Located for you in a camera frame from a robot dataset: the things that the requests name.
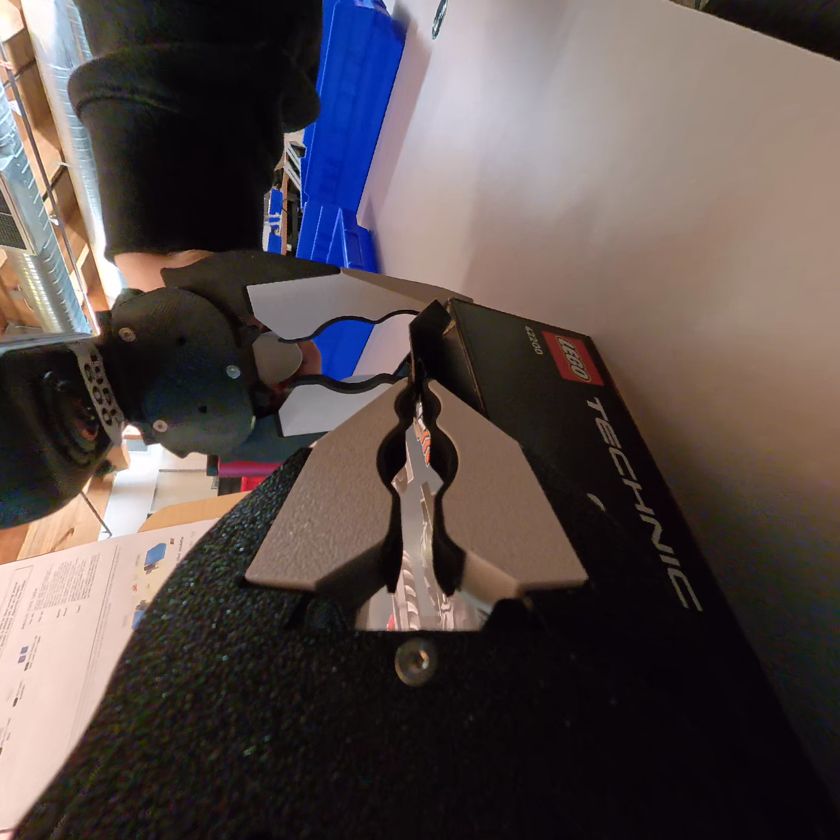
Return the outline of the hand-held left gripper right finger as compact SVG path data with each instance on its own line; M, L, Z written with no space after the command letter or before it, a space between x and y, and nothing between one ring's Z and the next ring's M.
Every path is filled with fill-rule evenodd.
M491 612L501 601L582 587L587 572L520 444L434 380L429 425L455 451L435 498L443 550L455 547L454 588Z

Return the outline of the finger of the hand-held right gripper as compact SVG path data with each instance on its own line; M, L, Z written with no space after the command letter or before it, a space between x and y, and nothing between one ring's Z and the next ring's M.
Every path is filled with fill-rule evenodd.
M354 374L336 380L316 374L291 388L278 411L279 436L356 433L369 425L384 435L397 423L397 404L411 392L408 376Z
M400 313L416 315L433 301L473 301L447 288L349 268L260 283L247 293L255 319L285 343L312 340L342 320L377 324Z

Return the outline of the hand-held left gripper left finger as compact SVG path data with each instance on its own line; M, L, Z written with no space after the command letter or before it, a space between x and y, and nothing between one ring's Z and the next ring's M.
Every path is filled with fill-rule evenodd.
M403 561L401 496L411 380L388 385L310 450L248 567L248 583L321 597L353 621Z

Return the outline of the black toy box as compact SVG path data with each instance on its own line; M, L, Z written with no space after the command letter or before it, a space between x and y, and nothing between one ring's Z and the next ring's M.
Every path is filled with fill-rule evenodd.
M539 591L539 620L610 687L621 744L681 802L767 833L837 814L592 341L455 300L409 329L427 378L523 448L589 578Z

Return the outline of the person's right forearm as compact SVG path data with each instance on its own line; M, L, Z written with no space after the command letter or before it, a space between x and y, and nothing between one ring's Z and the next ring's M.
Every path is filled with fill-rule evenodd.
M92 59L71 105L114 261L261 249L285 133L314 123L316 1L77 2Z

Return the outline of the person's right hand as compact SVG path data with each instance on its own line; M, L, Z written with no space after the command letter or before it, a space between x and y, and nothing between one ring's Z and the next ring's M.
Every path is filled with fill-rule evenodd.
M164 270L184 268L213 254L204 249L188 249L164 255L125 253L116 255L113 261L129 288L149 292L165 287Z

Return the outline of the blue storage bin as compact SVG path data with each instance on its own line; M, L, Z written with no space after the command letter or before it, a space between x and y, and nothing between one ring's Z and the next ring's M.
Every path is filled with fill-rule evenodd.
M379 1L325 1L317 92L321 109L303 134L301 194L355 211L382 129L406 29Z
M309 199L303 207L296 257L339 268L380 272L371 232L354 211Z
M335 380L351 376L373 329L373 324L353 319L324 327L312 339L321 354L321 373Z

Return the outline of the purple bottle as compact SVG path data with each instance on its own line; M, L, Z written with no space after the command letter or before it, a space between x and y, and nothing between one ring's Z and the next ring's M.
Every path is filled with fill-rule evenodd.
M281 462L222 461L213 455L206 457L206 474L219 496L251 491L281 466Z

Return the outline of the cardboard sheet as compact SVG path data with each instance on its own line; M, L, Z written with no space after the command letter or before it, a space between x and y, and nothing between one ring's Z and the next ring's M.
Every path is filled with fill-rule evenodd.
M250 491L191 500L164 507L151 513L138 532L148 532L207 520L218 520L229 513Z

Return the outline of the printed paper sheet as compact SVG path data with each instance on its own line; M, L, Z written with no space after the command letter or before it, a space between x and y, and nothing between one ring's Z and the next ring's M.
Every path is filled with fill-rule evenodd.
M2 566L2 838L67 761L149 605L215 522L138 532Z

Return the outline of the person's black clothing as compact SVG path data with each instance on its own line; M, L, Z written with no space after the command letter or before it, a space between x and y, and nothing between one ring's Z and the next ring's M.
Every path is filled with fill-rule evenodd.
M687 1L682 5L839 60L838 1Z

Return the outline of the silver ventilation duct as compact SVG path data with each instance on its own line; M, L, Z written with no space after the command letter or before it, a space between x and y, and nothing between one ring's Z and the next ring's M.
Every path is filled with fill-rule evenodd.
M124 280L104 254L106 236L91 140L68 89L73 72L92 59L81 16L72 1L23 1L21 6L103 294L113 303Z
M1 95L2 249L25 301L47 333L92 334L30 168L5 94Z

